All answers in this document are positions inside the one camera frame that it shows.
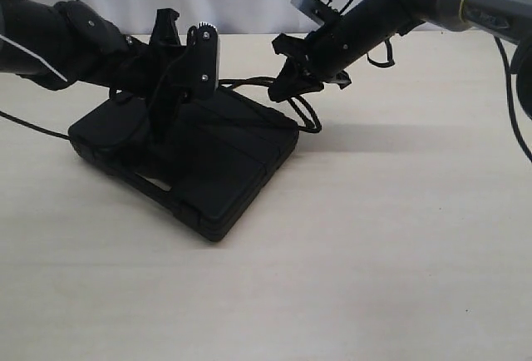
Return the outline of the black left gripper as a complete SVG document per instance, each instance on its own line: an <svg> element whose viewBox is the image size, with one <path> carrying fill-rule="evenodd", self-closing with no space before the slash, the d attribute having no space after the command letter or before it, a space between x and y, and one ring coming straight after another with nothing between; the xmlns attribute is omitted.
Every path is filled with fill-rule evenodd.
<svg viewBox="0 0 532 361"><path fill-rule="evenodd" d="M185 87L164 84L156 90L173 66L180 63L195 46L195 27L187 32L185 43L180 41L176 27L179 16L172 8L159 9L150 40L147 43L133 42L131 54L123 58L111 74L108 95L113 102L127 103L127 99L120 99L124 92L131 97L152 97L148 105L148 117L154 143L165 141L181 104L187 101Z"/></svg>

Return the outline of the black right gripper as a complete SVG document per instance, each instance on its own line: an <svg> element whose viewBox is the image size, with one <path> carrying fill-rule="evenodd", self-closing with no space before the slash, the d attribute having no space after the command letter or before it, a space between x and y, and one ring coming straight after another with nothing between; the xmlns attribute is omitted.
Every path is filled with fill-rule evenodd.
<svg viewBox="0 0 532 361"><path fill-rule="evenodd" d="M287 101L308 93L320 92L325 83L340 88L352 84L346 68L353 63L352 27L335 23L310 32L306 37L279 34L273 50L284 55L282 70L268 87L271 101Z"/></svg>

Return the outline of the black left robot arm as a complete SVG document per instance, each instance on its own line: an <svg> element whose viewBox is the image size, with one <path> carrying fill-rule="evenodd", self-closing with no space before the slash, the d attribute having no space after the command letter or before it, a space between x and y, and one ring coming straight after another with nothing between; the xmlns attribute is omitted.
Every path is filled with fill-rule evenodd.
<svg viewBox="0 0 532 361"><path fill-rule="evenodd" d="M142 102L140 121L115 140L71 134L70 141L116 149L144 126L161 139L180 108L212 88L211 75L200 70L200 27L190 27L182 42L178 17L172 8L158 9L150 40L142 42L82 0L1 0L1 71L48 91L78 82L104 87L120 109Z"/></svg>

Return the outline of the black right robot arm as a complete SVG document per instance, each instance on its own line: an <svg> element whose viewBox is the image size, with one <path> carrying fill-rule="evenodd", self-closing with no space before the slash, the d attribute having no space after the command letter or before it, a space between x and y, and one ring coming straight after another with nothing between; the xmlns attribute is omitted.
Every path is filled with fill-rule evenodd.
<svg viewBox="0 0 532 361"><path fill-rule="evenodd" d="M318 92L324 84L351 84L347 67L395 36L425 23L450 32L473 27L516 46L510 73L517 97L531 113L531 0L361 0L340 12L322 0L291 0L317 23L306 37L280 34L272 45L286 61L268 89L271 101L283 102Z"/></svg>

